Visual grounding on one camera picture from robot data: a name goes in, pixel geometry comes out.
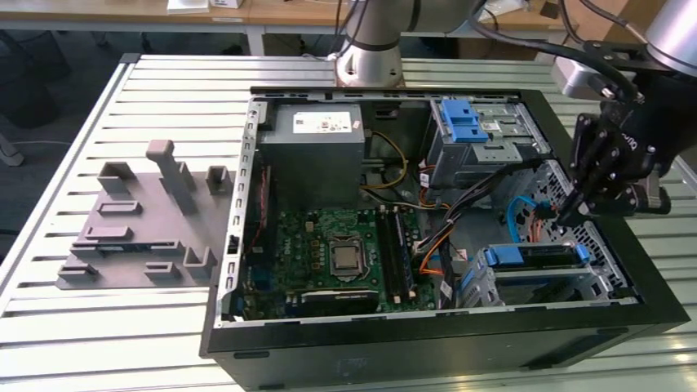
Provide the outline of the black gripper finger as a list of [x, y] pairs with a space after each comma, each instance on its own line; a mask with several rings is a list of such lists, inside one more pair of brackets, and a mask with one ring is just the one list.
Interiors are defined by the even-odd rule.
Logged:
[[589, 216], [629, 216], [634, 212], [632, 191], [620, 171], [622, 153], [618, 148], [588, 153], [580, 161], [580, 191]]
[[608, 145], [608, 132], [600, 116], [580, 114], [574, 126], [572, 159], [569, 163], [573, 189], [561, 204], [557, 214], [558, 224], [581, 224], [584, 218], [578, 208], [592, 197], [602, 174], [598, 165]]

